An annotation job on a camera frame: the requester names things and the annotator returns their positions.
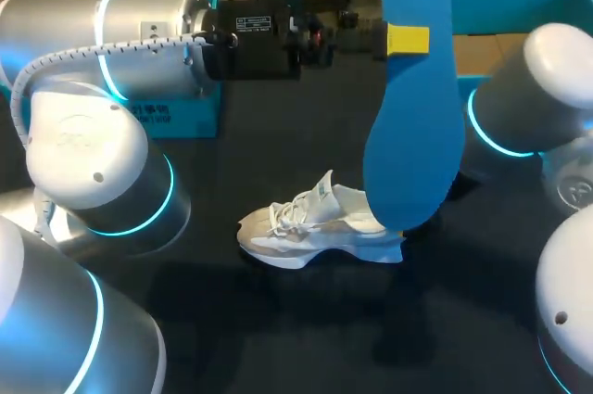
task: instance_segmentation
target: shoelace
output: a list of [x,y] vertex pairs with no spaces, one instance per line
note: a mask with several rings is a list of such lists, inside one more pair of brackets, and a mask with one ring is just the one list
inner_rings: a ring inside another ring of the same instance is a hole
[[277,236],[287,236],[290,232],[303,234],[311,232],[316,224],[305,223],[307,219],[306,197],[310,193],[299,193],[291,202],[285,204],[272,203],[270,205],[269,233]]

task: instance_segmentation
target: shoe sole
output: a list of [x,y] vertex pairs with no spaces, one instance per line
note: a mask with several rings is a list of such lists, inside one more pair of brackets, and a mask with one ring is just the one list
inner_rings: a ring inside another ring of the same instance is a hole
[[384,20],[430,29],[427,55],[392,56],[383,104],[364,151],[364,189],[390,231],[421,225],[437,211],[460,169],[465,126],[451,0],[383,0]]
[[298,257],[273,257],[270,255],[262,255],[249,250],[243,244],[239,245],[250,256],[270,266],[279,267],[281,269],[297,270],[305,267],[311,260],[326,250],[343,250],[361,261],[397,264],[403,261],[403,256],[401,255],[401,245],[403,242],[404,238],[395,245],[390,246],[335,246],[333,248],[314,250]]

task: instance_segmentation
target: glowing blue light ring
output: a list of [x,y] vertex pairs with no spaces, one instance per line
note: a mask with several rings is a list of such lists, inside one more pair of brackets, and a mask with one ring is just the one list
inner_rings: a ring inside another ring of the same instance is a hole
[[101,331],[103,331],[103,321],[105,317],[105,305],[103,304],[103,293],[101,292],[101,287],[97,283],[95,277],[90,273],[87,272],[91,277],[91,281],[93,282],[93,286],[95,287],[96,292],[96,323],[95,323],[95,330],[93,332],[93,338],[91,339],[91,346],[89,346],[89,350],[86,352],[86,356],[82,361],[82,365],[78,370],[78,373],[74,376],[74,379],[70,383],[68,389],[64,391],[64,394],[74,394],[76,390],[80,387],[84,377],[89,372],[89,368],[91,367],[91,363],[95,358],[96,350],[99,346],[99,340],[101,339]]
[[562,388],[566,394],[572,394],[571,391],[569,391],[568,388],[561,382],[561,380],[558,378],[556,373],[554,373],[554,370],[552,369],[552,367],[549,365],[548,359],[546,358],[546,354],[544,354],[544,349],[541,346],[541,339],[539,337],[537,338],[537,344],[539,345],[539,351],[541,352],[541,356],[544,359],[544,363],[548,367],[549,373],[552,374],[552,377],[554,377],[554,380],[556,380],[556,382],[558,383],[560,388]]
[[478,121],[475,118],[475,114],[473,113],[473,97],[475,96],[476,91],[477,88],[472,91],[472,93],[470,94],[470,98],[467,101],[467,115],[470,118],[470,122],[472,123],[473,129],[476,133],[478,133],[482,140],[498,152],[503,153],[507,156],[512,156],[514,158],[529,158],[530,156],[534,156],[534,153],[517,153],[515,151],[507,150],[506,148],[499,146],[496,142],[494,142],[492,139],[488,137],[484,130],[480,128],[480,125],[478,125]]
[[165,200],[163,201],[161,206],[158,208],[158,210],[155,212],[155,214],[152,215],[150,218],[148,218],[146,221],[144,221],[142,224],[134,227],[133,229],[126,230],[124,232],[116,232],[116,233],[110,234],[110,233],[104,233],[104,232],[97,232],[96,230],[89,229],[91,232],[94,232],[94,233],[96,233],[98,235],[102,235],[102,236],[124,236],[124,235],[133,234],[133,233],[138,232],[139,230],[142,230],[145,227],[147,227],[151,222],[153,222],[158,217],[158,215],[160,215],[163,212],[163,210],[169,204],[171,197],[173,196],[173,185],[174,185],[173,167],[170,165],[169,159],[165,155],[163,155],[163,157],[165,158],[165,160],[167,161],[167,164],[169,165],[169,172],[170,172],[169,193],[167,194],[167,197],[165,198]]
[[[107,5],[109,4],[109,0],[101,0],[99,3],[99,8],[96,10],[95,14],[95,44],[101,45],[105,41],[103,40],[103,27],[105,26],[105,15],[107,13]],[[109,88],[111,94],[113,94],[116,98],[120,100],[128,100],[127,97],[124,97],[118,87],[113,82],[111,78],[111,74],[109,73],[109,68],[107,67],[107,59],[105,56],[98,56],[99,58],[99,67],[101,68],[101,73],[103,74],[103,79]]]

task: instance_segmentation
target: yellow clip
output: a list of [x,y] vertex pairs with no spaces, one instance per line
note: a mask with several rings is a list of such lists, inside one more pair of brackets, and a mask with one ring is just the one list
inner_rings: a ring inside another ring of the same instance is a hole
[[428,54],[430,29],[420,26],[387,25],[387,55]]

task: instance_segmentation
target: black table surface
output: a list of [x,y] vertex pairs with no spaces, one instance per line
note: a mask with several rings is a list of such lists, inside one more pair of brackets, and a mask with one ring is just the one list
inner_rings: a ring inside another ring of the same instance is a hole
[[[161,325],[166,394],[552,392],[534,282],[562,217],[533,170],[446,204],[442,231],[399,265],[326,252],[295,272],[240,253],[250,211],[329,169],[361,188],[383,67],[338,57],[299,83],[230,84],[218,139],[159,142],[192,195],[190,224],[174,246],[99,275]],[[29,179],[6,105],[0,117],[6,191]]]

